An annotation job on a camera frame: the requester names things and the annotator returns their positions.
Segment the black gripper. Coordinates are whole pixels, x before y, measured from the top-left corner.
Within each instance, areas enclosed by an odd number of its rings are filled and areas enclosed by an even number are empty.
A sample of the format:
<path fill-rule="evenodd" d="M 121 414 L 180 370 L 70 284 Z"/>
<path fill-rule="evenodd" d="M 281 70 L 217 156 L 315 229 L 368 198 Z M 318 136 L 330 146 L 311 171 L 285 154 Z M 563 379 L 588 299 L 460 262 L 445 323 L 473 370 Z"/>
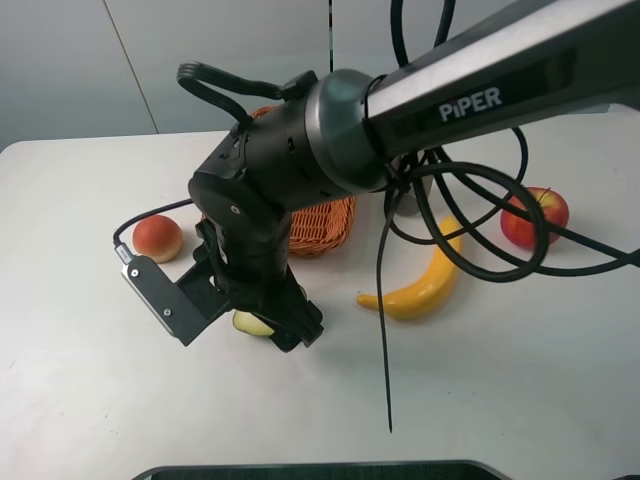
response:
<path fill-rule="evenodd" d="M 194 196 L 194 203 L 204 216 L 198 231 L 207 244 L 216 288 L 231 310 L 251 312 L 266 297 L 288 294 L 291 305 L 276 309 L 269 339 L 285 353 L 299 344 L 312 345 L 324 331 L 323 315 L 288 265 L 292 214 L 252 192 L 205 191 Z"/>

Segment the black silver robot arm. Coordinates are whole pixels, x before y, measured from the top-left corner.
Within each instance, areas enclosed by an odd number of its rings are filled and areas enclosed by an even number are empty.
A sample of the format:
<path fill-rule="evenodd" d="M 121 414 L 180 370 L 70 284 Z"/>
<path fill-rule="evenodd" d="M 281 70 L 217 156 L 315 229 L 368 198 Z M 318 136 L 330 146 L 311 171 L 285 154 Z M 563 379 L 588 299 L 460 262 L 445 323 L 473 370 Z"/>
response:
<path fill-rule="evenodd" d="M 283 351 L 321 335 L 321 312 L 286 260 L 295 210 L 386 191 L 392 213 L 409 186 L 446 173 L 522 196 L 518 179 L 453 162 L 443 146 L 591 104 L 638 106 L 637 2 L 519 1 L 449 37 L 453 9 L 445 3 L 435 47 L 408 61 L 394 2 L 399 67 L 378 78 L 307 72 L 277 86 L 201 63 L 179 67 L 182 88 L 236 119 L 188 185 L 203 243 L 179 282 L 190 300 L 174 331 L 182 342 L 233 309 L 272 327 Z"/>

